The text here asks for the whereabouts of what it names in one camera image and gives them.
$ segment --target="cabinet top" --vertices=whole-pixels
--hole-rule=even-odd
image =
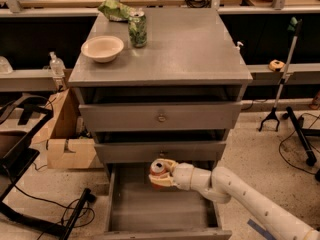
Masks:
[[[252,78],[214,9],[145,8],[148,41],[130,44],[128,24],[99,14],[89,38],[117,36],[123,51],[99,64],[80,54],[69,79],[74,87],[246,84]]]

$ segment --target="cardboard box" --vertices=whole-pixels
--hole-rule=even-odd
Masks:
[[[102,168],[93,139],[73,139],[80,115],[78,102],[70,89],[49,98],[53,118],[34,136],[32,143],[47,142],[47,165],[54,169]]]

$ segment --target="concrete floor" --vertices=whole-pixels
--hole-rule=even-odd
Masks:
[[[269,114],[272,101],[245,102],[243,112],[240,114],[235,129],[230,131],[227,148],[219,165],[228,167],[240,176],[249,185],[257,189],[268,198],[302,219],[314,228],[320,227],[320,184],[313,175],[307,174],[289,166],[279,154],[279,145],[293,131],[290,120],[282,120],[279,131],[276,132],[275,123],[267,122],[261,132],[257,129],[260,122]],[[291,105],[296,116],[310,113],[319,116],[320,112],[309,110],[305,101],[289,100],[280,102],[278,117],[281,118],[283,108]],[[305,127],[309,127],[314,118],[305,115]],[[320,129],[320,122],[312,127]],[[317,138],[310,138],[311,143],[320,149]],[[40,150],[40,156],[35,161],[40,167],[46,164],[46,152],[44,143],[34,145]],[[305,164],[306,155],[296,134],[293,134],[281,147],[283,156],[299,168],[315,173],[319,168],[319,162],[314,168]],[[33,166],[20,180],[18,186],[29,194],[57,201],[68,205],[77,199],[83,188],[88,187],[97,196],[92,205],[95,212],[94,221],[81,228],[75,228],[69,239],[86,240],[92,239],[94,235],[100,235],[105,230],[106,207],[108,201],[108,180],[105,172],[101,169],[92,170],[55,170],[43,168],[36,171]],[[17,211],[50,220],[60,221],[64,209],[55,205],[47,204],[38,200],[25,197],[20,192],[12,190],[5,199]],[[222,228],[232,230],[231,240],[259,240],[265,239],[248,221],[258,221],[237,201],[232,199],[228,204],[218,205]],[[90,220],[92,213],[85,214],[79,223],[83,224]],[[41,232],[21,227],[8,221],[0,215],[0,239],[10,240],[35,240],[56,239],[44,234],[39,238]]]

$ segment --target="bowl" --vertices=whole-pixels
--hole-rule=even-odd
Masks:
[[[81,52],[99,63],[114,60],[123,49],[123,41],[115,36],[97,36],[81,46]]]

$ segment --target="green can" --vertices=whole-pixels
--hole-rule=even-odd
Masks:
[[[147,18],[144,12],[132,11],[128,19],[129,36],[134,47],[143,47],[147,43]]]

